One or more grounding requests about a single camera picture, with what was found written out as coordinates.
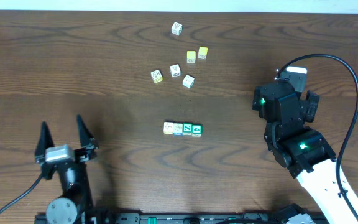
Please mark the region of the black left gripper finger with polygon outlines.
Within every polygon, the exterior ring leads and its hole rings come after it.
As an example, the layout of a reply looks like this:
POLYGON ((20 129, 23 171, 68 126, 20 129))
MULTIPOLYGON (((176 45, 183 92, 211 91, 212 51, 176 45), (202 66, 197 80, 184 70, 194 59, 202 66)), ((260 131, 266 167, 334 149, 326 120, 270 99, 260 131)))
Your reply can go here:
POLYGON ((35 157, 44 157, 48 148, 54 147, 54 142, 50 130, 45 121, 41 124, 40 137, 35 149, 35 157))
POLYGON ((98 141, 94 138, 92 133, 86 127, 80 115, 76 116, 76 122, 78 127, 80 145, 81 145, 81 147, 76 151, 86 156, 95 156, 96 150, 99 149, 98 141))

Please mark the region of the yellow sided wooden block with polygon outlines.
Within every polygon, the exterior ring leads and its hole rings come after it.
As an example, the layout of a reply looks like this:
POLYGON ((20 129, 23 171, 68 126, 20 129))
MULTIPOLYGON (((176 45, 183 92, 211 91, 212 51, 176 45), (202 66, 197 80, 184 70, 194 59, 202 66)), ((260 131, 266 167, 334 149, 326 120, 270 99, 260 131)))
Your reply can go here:
POLYGON ((164 134, 173 134, 173 122, 164 122, 163 123, 163 133, 164 134))

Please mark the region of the blue sided wooden block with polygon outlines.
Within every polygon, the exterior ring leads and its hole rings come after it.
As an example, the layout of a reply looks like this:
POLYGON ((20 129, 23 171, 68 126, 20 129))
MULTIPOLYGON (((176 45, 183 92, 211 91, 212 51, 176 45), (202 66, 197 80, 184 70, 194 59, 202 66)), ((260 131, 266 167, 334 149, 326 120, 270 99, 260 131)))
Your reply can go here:
POLYGON ((183 124, 182 123, 174 123, 173 124, 173 135, 181 136, 183 134, 183 124))

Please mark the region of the green letter N block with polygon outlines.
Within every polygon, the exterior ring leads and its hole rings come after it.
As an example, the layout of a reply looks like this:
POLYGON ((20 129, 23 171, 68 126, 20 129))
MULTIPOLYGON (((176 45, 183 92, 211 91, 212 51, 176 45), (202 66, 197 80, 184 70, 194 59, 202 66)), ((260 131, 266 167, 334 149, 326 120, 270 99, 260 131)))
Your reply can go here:
POLYGON ((192 127, 191 123, 183 123, 183 131, 182 134, 184 136, 191 136, 192 135, 192 127))

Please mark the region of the green number 4 block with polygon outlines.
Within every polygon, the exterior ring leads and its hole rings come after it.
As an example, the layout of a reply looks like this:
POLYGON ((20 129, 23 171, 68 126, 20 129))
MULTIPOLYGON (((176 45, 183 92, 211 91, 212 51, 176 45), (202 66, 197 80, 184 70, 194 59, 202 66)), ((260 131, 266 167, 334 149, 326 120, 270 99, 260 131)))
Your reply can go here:
POLYGON ((201 137, 202 133, 203 133, 203 127, 202 127, 202 125, 200 125, 200 124, 194 124, 194 125, 192 126, 191 135, 192 135, 193 137, 201 137))

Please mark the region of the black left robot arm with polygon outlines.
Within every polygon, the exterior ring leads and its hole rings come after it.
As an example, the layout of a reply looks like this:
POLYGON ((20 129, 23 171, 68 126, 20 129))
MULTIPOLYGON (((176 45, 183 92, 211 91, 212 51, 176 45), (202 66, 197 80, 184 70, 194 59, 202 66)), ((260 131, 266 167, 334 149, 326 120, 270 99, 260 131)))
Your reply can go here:
POLYGON ((69 145, 56 146, 45 122, 35 149, 35 162, 40 165, 40 177, 52 179, 58 174, 61 196, 52 200, 44 214, 35 217, 36 223, 71 224, 83 223, 86 213, 93 207, 86 162, 96 157, 97 140, 86 127, 82 117, 76 117, 80 148, 69 145))

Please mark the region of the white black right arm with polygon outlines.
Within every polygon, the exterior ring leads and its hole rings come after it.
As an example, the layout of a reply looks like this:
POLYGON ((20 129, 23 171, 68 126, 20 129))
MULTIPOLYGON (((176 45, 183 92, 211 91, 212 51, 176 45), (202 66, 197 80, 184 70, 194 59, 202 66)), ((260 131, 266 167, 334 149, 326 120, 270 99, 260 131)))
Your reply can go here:
POLYGON ((336 153, 319 131, 305 126, 314 120, 319 95, 308 91, 305 99, 300 96, 285 81, 255 88, 252 108, 267 122, 267 147, 312 196, 329 223, 356 223, 346 202, 358 212, 358 198, 344 173, 336 171, 336 153))

